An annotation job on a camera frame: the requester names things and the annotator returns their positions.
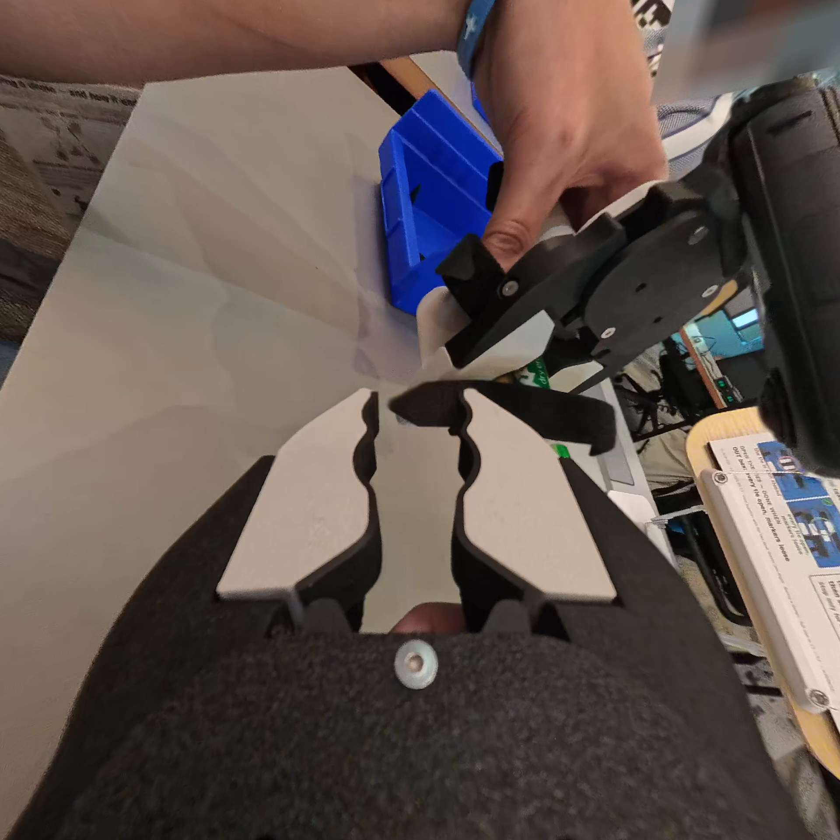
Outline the brown wooden table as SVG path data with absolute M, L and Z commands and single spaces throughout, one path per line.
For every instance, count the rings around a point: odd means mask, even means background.
M 722 410 L 733 405 L 736 402 L 736 396 L 728 378 L 721 372 L 700 328 L 690 322 L 679 331 L 679 336 L 716 408 Z

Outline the blue plastic bin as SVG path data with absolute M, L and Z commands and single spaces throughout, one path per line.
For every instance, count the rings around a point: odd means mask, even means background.
M 490 168 L 501 155 L 439 91 L 427 91 L 379 149 L 390 301 L 414 317 L 444 282 L 440 262 L 490 219 Z

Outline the person's left hand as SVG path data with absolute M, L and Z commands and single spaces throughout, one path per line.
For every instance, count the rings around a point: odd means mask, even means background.
M 498 2 L 475 84 L 504 158 L 484 241 L 508 270 L 560 204 L 575 228 L 669 173 L 625 1 Z

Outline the black white printed tag board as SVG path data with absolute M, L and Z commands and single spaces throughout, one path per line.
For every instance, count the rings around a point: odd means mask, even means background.
M 658 73 L 674 4 L 674 1 L 631 1 L 634 22 L 643 38 L 651 78 L 655 78 Z

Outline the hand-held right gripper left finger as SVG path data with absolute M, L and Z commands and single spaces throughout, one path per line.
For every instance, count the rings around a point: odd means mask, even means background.
M 301 427 L 277 451 L 216 586 L 226 602 L 278 602 L 303 627 L 332 602 L 352 631 L 382 571 L 371 482 L 379 395 L 361 388 Z

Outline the person's left forearm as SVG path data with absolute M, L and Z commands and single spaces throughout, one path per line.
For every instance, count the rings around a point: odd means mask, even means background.
M 467 2 L 2 1 L 1 70 L 141 87 L 453 49 Z

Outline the round light wooden table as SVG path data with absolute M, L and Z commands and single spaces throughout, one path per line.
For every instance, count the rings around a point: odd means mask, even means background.
M 716 533 L 721 552 L 728 567 L 728 574 L 737 587 L 742 602 L 741 613 L 746 615 L 755 630 L 764 655 L 773 671 L 775 683 L 788 703 L 795 724 L 812 756 L 834 777 L 839 776 L 839 738 L 834 723 L 827 714 L 813 713 L 797 702 L 787 685 L 777 663 L 775 644 L 764 625 L 754 603 L 753 590 L 742 571 L 737 554 L 725 529 L 721 505 L 704 478 L 707 472 L 718 469 L 717 461 L 709 449 L 711 442 L 766 432 L 756 407 L 739 408 L 730 412 L 710 415 L 690 430 L 686 440 L 686 454 L 700 498 Z

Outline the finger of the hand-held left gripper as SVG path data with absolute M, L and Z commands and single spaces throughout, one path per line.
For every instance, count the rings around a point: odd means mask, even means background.
M 436 287 L 419 302 L 416 327 L 422 379 L 496 379 L 535 361 L 549 344 L 554 323 L 540 311 L 505 338 L 482 353 L 477 360 L 457 367 L 446 350 L 446 342 L 470 323 L 469 316 L 452 294 Z
M 428 381 L 393 397 L 389 407 L 414 426 L 443 427 L 455 436 L 466 420 L 462 397 L 467 390 L 483 395 L 547 440 L 587 445 L 591 456 L 603 455 L 616 445 L 616 415 L 609 404 L 533 385 Z

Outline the laminated instruction sheet board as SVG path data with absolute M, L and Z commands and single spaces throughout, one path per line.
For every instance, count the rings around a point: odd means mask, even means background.
M 707 445 L 700 474 L 795 701 L 839 713 L 839 482 L 769 433 Z

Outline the blue wristband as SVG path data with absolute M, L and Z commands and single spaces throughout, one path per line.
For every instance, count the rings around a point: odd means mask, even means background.
M 455 54 L 458 66 L 470 81 L 475 75 L 476 57 L 495 5 L 495 1 L 470 1 L 465 12 Z

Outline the white desk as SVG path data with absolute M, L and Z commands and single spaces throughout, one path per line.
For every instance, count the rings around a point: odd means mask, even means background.
M 148 87 L 2 389 L 2 837 L 90 789 L 49 766 L 91 664 L 174 543 L 216 559 L 262 456 L 418 367 L 383 298 L 375 148 L 348 70 Z

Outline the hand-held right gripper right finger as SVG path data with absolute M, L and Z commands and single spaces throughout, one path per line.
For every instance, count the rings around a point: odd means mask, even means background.
M 475 387 L 458 396 L 451 571 L 470 632 L 502 604 L 524 626 L 548 606 L 612 606 L 616 586 L 561 458 Z

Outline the green marker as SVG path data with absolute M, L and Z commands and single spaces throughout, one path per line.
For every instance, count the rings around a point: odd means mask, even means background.
M 537 359 L 531 362 L 525 368 L 515 371 L 513 375 L 515 382 L 520 385 L 539 389 L 546 393 L 553 392 L 550 379 L 542 359 Z M 551 437 L 546 437 L 545 440 L 559 458 L 571 459 L 571 453 L 566 444 L 563 444 Z

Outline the printed paper sheet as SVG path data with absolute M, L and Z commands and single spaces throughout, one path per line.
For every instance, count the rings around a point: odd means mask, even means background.
M 1 128 L 49 201 L 78 227 L 141 89 L 1 76 Z

